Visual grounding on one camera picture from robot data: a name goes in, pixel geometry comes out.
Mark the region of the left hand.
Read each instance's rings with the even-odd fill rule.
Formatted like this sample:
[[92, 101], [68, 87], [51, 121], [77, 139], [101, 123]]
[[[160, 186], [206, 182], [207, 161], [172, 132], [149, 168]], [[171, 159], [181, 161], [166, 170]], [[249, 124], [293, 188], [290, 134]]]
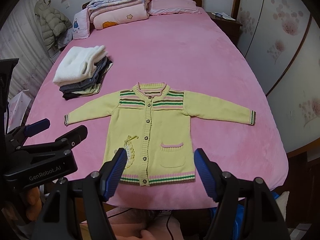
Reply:
[[42, 209], [40, 190], [38, 187], [29, 189], [10, 197], [8, 204], [3, 208], [7, 220], [18, 220], [19, 217], [29, 221], [37, 220]]

